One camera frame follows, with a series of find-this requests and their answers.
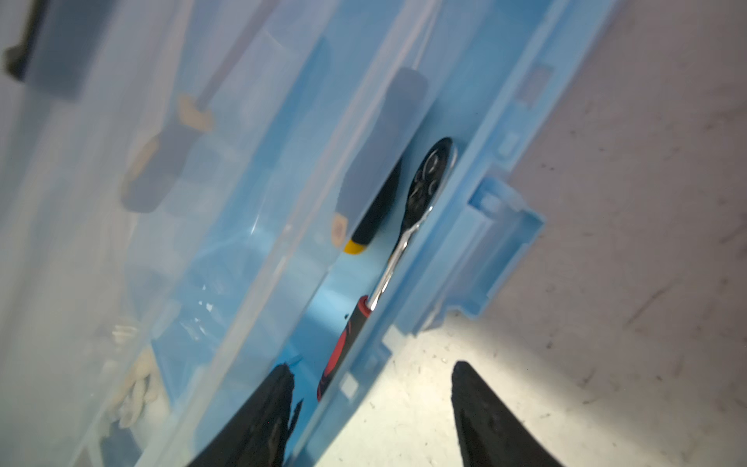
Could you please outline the black tool in blue base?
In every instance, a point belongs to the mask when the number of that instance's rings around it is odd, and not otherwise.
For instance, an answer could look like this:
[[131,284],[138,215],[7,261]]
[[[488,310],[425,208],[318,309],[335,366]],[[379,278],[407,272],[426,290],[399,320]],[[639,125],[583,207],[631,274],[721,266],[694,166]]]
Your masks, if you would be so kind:
[[381,224],[387,217],[399,187],[400,176],[402,172],[402,161],[398,161],[392,169],[384,185],[379,190],[374,201],[370,205],[365,216],[352,234],[351,239],[344,247],[344,253],[348,255],[358,255],[365,251],[371,244],[375,235],[381,228]]

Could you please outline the black screwdriver top tray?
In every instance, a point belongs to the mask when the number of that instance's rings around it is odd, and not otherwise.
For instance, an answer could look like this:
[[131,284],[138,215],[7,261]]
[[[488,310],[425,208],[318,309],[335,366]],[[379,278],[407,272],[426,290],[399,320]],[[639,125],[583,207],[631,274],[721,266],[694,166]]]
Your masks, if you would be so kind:
[[429,80],[419,68],[442,5],[435,4],[412,65],[399,68],[389,83],[377,121],[344,175],[332,225],[332,241],[342,251],[392,169],[402,161],[397,147],[428,92]]

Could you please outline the blue tiered toolbox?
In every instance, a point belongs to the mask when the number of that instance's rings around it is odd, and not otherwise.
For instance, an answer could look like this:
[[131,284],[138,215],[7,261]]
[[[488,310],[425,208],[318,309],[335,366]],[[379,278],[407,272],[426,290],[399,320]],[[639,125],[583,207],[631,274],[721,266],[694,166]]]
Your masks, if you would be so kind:
[[[482,315],[539,237],[507,179],[613,1],[441,1],[397,195],[358,255],[332,241],[340,187],[438,1],[276,1],[168,195],[124,209],[130,165],[261,2],[2,3],[3,465],[186,466],[287,364],[303,406],[284,465],[311,466],[402,341]],[[318,401],[443,137],[451,176]],[[170,410],[118,428],[104,412],[148,344]]]

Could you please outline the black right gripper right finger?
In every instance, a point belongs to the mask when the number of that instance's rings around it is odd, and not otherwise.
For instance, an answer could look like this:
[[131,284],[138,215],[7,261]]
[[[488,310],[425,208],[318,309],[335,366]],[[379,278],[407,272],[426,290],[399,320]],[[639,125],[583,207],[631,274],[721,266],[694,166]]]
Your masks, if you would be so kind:
[[455,427],[465,466],[561,466],[468,362],[456,362],[451,384]]

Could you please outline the black screwdriver middle tray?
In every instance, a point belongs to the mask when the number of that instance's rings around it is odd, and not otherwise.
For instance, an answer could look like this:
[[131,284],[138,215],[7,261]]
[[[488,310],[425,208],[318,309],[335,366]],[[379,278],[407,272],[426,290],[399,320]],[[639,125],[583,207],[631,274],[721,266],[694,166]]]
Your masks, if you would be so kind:
[[198,97],[177,98],[175,115],[142,147],[126,172],[120,196],[124,209],[147,214],[159,207],[180,178],[192,147],[202,135],[213,130],[210,100],[277,6],[276,1],[262,1]]

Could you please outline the cream knit work glove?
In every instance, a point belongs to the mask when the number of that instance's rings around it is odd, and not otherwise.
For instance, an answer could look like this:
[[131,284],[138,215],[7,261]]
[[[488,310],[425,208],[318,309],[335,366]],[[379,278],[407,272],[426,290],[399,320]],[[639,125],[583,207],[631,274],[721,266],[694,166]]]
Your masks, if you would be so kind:
[[160,420],[170,410],[169,398],[153,346],[140,352],[104,412],[104,419],[130,429],[140,420]]

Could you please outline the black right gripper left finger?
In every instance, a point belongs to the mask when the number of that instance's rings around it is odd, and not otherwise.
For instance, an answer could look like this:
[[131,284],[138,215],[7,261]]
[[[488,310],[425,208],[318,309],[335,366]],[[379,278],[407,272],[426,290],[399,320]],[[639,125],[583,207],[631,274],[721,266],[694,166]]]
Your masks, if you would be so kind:
[[302,411],[293,402],[295,377],[276,366],[190,467],[281,467]]

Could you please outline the red black ratchet wrench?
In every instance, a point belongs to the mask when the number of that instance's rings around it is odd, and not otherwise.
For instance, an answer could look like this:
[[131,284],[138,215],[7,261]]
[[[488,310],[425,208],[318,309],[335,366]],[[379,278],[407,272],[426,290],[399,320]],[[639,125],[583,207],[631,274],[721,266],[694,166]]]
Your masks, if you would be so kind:
[[412,183],[410,183],[398,241],[389,256],[377,285],[368,296],[362,296],[358,300],[355,309],[350,313],[318,383],[316,393],[318,401],[322,400],[366,321],[377,308],[381,296],[388,288],[398,264],[412,242],[412,238],[428,218],[435,202],[441,196],[443,186],[449,180],[457,159],[458,148],[456,143],[451,137],[443,137],[428,150],[422,160]]

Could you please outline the black screwdriver tray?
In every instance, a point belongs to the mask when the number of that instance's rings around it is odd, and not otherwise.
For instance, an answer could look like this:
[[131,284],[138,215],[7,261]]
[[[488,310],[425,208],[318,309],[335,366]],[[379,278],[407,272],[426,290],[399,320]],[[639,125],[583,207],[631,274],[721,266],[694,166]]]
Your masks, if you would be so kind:
[[175,115],[142,147],[126,172],[120,196],[124,209],[147,214],[159,207],[180,178],[192,147],[202,135],[213,130],[210,100],[277,6],[276,1],[262,1],[198,97],[177,98]]
[[442,5],[435,4],[412,65],[399,68],[389,83],[377,121],[344,175],[332,225],[332,241],[342,251],[392,169],[402,161],[397,147],[428,92],[429,80],[419,68]]

